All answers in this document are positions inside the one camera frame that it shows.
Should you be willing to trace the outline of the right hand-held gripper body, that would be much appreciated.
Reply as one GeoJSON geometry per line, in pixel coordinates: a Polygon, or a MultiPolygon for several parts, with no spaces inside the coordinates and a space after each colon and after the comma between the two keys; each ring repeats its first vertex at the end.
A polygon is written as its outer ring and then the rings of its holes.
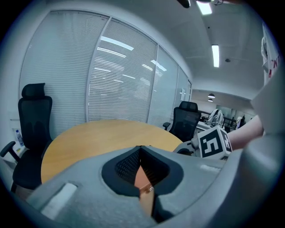
{"type": "Polygon", "coordinates": [[[215,126],[198,133],[192,140],[179,144],[173,152],[198,158],[227,160],[232,146],[227,132],[215,126]]]}

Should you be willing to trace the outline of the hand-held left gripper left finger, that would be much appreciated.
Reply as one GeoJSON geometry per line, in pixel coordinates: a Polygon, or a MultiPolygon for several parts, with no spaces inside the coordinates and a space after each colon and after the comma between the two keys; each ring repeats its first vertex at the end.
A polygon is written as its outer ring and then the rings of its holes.
{"type": "Polygon", "coordinates": [[[28,204],[68,228],[152,228],[134,186],[139,147],[80,160],[39,186],[28,204]]]}

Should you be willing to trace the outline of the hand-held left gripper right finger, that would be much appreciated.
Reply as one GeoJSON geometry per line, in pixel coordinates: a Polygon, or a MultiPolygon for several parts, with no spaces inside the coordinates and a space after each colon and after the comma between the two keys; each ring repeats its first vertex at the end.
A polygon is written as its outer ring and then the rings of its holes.
{"type": "Polygon", "coordinates": [[[225,162],[142,146],[140,172],[147,184],[140,204],[157,222],[167,220],[193,204],[213,183],[225,162]]]}

